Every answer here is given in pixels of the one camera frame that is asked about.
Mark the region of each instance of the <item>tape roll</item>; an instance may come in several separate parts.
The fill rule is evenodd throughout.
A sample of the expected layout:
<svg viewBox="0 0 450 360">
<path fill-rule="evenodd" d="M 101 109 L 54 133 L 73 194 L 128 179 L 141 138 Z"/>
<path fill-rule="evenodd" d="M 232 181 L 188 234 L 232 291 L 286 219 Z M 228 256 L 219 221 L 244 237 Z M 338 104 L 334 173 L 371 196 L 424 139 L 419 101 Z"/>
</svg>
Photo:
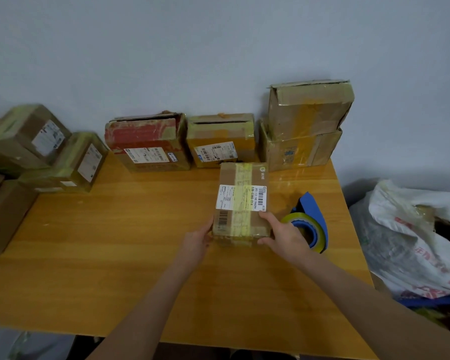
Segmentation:
<svg viewBox="0 0 450 360">
<path fill-rule="evenodd" d="M 290 222 L 298 228 L 305 237 L 307 234 L 313 236 L 312 242 L 309 243 L 310 248 L 318 253 L 323 253 L 327 249 L 327 237 L 322 226 L 313 217 L 303 212 L 290 213 L 282 218 L 282 223 Z"/>
</svg>

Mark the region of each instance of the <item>wooden table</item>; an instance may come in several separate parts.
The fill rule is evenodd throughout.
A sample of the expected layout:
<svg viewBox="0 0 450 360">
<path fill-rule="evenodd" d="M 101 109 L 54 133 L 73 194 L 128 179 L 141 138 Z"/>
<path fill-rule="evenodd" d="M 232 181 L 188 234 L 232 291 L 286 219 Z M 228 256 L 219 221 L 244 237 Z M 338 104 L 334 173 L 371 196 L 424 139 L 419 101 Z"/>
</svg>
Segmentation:
<svg viewBox="0 0 450 360">
<path fill-rule="evenodd" d="M 218 177 L 130 173 L 109 154 L 91 193 L 40 195 L 0 256 L 0 326 L 106 336 L 212 214 Z M 311 192 L 328 224 L 324 255 L 372 284 L 331 162 L 271 173 L 268 191 L 278 217 Z M 376 358 L 317 285 L 268 248 L 212 245 L 162 341 Z"/>
</svg>

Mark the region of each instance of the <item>plastic bag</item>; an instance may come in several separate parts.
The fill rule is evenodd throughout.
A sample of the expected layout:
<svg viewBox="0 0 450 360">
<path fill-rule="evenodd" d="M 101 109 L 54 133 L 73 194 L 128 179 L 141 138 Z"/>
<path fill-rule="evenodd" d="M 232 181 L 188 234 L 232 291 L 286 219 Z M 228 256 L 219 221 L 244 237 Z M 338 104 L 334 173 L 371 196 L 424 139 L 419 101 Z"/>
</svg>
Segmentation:
<svg viewBox="0 0 450 360">
<path fill-rule="evenodd" d="M 450 294 L 450 242 L 436 234 L 416 205 L 435 208 L 450 221 L 450 192 L 396 187 L 380 181 L 350 207 L 372 273 L 394 296 L 403 291 L 438 298 Z"/>
</svg>

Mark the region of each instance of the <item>person's left hand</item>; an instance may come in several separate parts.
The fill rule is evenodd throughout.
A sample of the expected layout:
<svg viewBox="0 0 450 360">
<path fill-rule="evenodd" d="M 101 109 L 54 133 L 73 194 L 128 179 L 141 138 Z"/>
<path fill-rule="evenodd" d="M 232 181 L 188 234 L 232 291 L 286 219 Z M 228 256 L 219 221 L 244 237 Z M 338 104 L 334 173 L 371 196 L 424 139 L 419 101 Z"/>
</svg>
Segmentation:
<svg viewBox="0 0 450 360">
<path fill-rule="evenodd" d="M 212 229 L 214 217 L 210 217 L 206 224 L 200 227 L 197 231 L 187 232 L 182 241 L 182 245 L 178 249 L 175 257 L 175 262 L 180 266 L 184 266 L 190 272 L 194 271 L 202 262 L 207 252 L 207 248 L 212 241 L 208 235 Z"/>
</svg>

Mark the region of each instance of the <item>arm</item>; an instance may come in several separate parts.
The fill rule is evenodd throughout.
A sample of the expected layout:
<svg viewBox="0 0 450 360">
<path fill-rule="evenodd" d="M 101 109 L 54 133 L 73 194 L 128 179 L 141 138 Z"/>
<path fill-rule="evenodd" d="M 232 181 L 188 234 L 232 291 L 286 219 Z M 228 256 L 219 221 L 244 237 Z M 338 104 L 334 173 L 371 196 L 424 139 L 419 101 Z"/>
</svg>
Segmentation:
<svg viewBox="0 0 450 360">
<path fill-rule="evenodd" d="M 309 276 L 335 303 L 381 360 L 450 359 L 450 332 L 385 297 L 312 251 L 300 231 L 269 212 L 275 234 L 261 238 L 276 254 Z"/>
<path fill-rule="evenodd" d="M 87 360 L 151 359 L 182 286 L 202 262 L 213 217 L 198 231 L 186 233 L 173 262 L 155 286 L 132 309 Z"/>
</svg>

